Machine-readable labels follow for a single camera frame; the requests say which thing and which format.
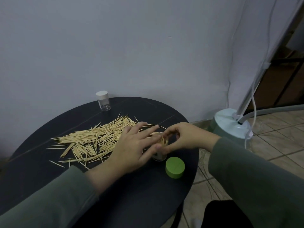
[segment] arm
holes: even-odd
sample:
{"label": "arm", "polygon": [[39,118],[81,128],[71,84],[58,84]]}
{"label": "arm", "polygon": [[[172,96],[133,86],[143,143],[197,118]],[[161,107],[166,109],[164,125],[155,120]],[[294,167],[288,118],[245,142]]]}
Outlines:
{"label": "arm", "polygon": [[209,172],[247,215],[254,227],[298,227],[304,223],[304,180],[227,138],[188,123],[169,127],[177,141],[162,149],[201,147],[209,152]]}
{"label": "arm", "polygon": [[[144,165],[161,147],[160,136],[147,138],[158,126],[138,133],[146,125],[126,127],[111,156],[82,173],[71,166],[27,199],[0,216],[0,227],[71,227],[110,185],[125,173]],[[144,154],[142,149],[152,145]]]}

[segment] round black table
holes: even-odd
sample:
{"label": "round black table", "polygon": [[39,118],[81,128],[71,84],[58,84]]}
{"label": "round black table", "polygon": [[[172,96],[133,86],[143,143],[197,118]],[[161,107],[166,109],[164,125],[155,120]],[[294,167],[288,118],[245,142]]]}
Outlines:
{"label": "round black table", "polygon": [[[0,178],[0,215],[63,173],[66,168],[49,162],[59,161],[62,150],[46,149],[53,137],[74,130],[87,130],[99,122],[108,123],[119,115],[134,116],[139,121],[169,127],[187,120],[172,107],[147,98],[111,98],[111,110],[102,112],[98,102],[90,102],[52,119],[28,139],[10,158]],[[160,227],[176,211],[188,194],[199,160],[198,150],[177,150],[168,157],[179,157],[185,163],[182,178],[166,175],[165,161],[150,160],[139,170],[123,176],[101,196],[75,227]],[[93,168],[98,162],[90,163]],[[82,171],[82,165],[75,164]]]}

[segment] wooden panel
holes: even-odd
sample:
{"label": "wooden panel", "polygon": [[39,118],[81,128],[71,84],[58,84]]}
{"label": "wooden panel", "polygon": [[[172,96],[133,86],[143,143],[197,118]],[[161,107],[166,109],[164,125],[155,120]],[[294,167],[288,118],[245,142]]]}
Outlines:
{"label": "wooden panel", "polygon": [[[291,63],[291,65],[270,66],[268,68],[254,94],[257,108],[267,108],[274,105],[296,65],[297,63]],[[252,103],[249,104],[247,110],[251,109],[253,109]]]}
{"label": "wooden panel", "polygon": [[279,105],[297,104],[300,103],[300,97],[303,95],[304,89],[304,65],[296,74],[290,85],[282,95],[278,102]]}

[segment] green sleeve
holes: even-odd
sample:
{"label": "green sleeve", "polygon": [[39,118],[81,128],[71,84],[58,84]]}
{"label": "green sleeve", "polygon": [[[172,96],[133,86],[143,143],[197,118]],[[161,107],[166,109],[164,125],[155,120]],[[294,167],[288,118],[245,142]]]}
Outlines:
{"label": "green sleeve", "polygon": [[0,227],[71,227],[97,200],[87,177],[71,166],[0,216]]}
{"label": "green sleeve", "polygon": [[302,227],[304,180],[227,138],[211,153],[209,172],[254,227]]}

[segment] round green cap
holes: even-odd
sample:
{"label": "round green cap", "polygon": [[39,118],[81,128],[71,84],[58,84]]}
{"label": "round green cap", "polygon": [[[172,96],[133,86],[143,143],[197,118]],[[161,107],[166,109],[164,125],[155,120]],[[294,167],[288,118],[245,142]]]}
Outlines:
{"label": "round green cap", "polygon": [[166,161],[166,173],[171,178],[180,178],[183,176],[185,164],[178,157],[170,157]]}

